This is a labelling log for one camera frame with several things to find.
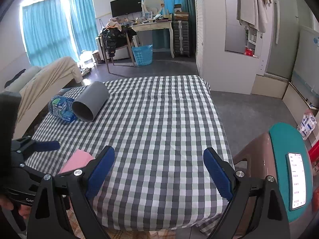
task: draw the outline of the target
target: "teal stool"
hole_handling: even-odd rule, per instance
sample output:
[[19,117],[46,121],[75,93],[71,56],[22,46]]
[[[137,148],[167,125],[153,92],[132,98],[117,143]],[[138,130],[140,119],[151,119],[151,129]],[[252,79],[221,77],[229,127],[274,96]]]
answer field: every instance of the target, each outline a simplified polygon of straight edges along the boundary
[[[301,154],[306,176],[306,204],[295,210],[290,209],[290,174],[287,162],[288,153]],[[291,125],[277,123],[253,141],[251,141],[240,153],[233,157],[233,163],[247,161],[245,174],[250,177],[264,179],[267,175],[275,177],[282,195],[289,222],[297,220],[311,203],[312,199],[312,172],[307,149],[301,134]],[[243,220],[238,227],[238,235],[246,231],[247,220],[252,214],[252,206],[255,201],[247,204]]]

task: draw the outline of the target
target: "picture frame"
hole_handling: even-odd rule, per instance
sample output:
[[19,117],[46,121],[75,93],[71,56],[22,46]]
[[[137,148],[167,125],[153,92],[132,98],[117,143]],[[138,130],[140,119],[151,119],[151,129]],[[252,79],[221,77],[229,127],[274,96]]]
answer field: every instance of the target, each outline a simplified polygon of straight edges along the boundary
[[144,12],[144,17],[146,19],[153,19],[153,12]]

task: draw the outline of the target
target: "black jacket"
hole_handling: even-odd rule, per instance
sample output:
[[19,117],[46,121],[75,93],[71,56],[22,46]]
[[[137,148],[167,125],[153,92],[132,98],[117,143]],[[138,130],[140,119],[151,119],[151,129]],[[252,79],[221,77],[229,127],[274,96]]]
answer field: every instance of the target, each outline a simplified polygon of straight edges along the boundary
[[104,28],[102,30],[102,35],[106,41],[105,47],[110,57],[114,57],[116,48],[127,45],[126,33],[130,41],[137,34],[129,25],[122,26],[122,31],[119,31],[118,28]]

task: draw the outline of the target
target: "white pillow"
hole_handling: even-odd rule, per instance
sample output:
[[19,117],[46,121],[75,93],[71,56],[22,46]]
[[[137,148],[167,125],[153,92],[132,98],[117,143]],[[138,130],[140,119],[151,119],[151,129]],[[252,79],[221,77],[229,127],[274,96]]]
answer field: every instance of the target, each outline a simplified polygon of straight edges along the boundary
[[19,92],[41,69],[42,67],[37,66],[30,67],[4,90],[8,92]]

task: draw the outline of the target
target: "gray cylinder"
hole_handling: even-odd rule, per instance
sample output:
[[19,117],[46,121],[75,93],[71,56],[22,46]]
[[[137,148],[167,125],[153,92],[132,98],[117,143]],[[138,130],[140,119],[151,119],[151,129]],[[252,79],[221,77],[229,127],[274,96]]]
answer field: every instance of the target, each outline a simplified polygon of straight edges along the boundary
[[92,122],[109,97],[106,86],[101,82],[94,82],[76,98],[72,110],[79,119]]

